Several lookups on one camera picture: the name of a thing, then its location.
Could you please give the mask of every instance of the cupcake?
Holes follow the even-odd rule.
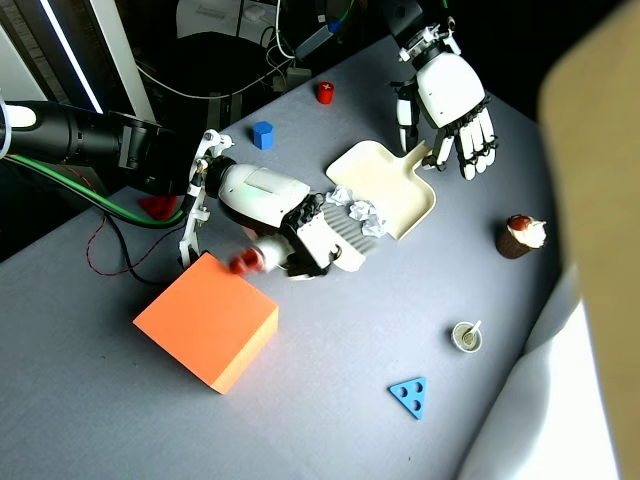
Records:
[[[544,246],[547,234],[544,225],[533,217],[514,215],[507,220],[507,225],[498,239],[497,248],[506,258],[518,258],[534,248]]]

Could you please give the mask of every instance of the orange cube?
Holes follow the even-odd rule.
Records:
[[[205,253],[133,322],[220,393],[278,328],[278,305]]]

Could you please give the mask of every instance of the gray table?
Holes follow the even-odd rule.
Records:
[[[397,151],[388,82],[411,68],[396,62],[396,50],[387,38],[321,75],[336,84],[331,106],[315,101],[311,82],[229,128],[237,143],[229,154],[325,191],[325,168],[356,142]],[[89,270],[96,211],[4,262],[0,477],[452,477],[560,270],[538,128],[498,99],[491,113],[496,164],[470,183],[453,156],[445,173],[424,172],[435,210],[402,241],[382,239],[360,272],[297,283],[280,272],[250,278],[280,304],[280,329],[226,396],[131,324],[158,289]],[[250,142],[259,120],[275,125],[271,151]],[[140,196],[127,189],[116,200],[135,205]],[[201,245],[226,260],[247,240],[209,204]],[[495,231],[519,212],[547,219],[550,243],[509,261],[495,250]],[[161,234],[124,232],[134,257]],[[175,277],[176,242],[163,243],[140,272]],[[104,270],[122,266],[110,231],[92,255]],[[483,349],[462,354],[450,328],[477,319]],[[428,378],[426,416],[416,421],[386,389],[420,375]]]

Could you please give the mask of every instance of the dustpan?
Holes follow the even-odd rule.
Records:
[[[327,176],[368,200],[387,220],[387,231],[400,240],[436,205],[436,193],[415,171],[431,151],[424,142],[398,158],[378,142],[367,140],[333,162]]]

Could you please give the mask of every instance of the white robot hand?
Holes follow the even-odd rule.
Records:
[[[476,72],[460,56],[453,39],[453,20],[446,33],[440,26],[425,28],[400,51],[400,61],[411,61],[418,70],[409,82],[393,83],[398,93],[397,117],[403,149],[417,144],[422,112],[438,129],[425,168],[443,170],[455,143],[462,175],[472,180],[495,160],[497,137],[487,110],[489,99]]]

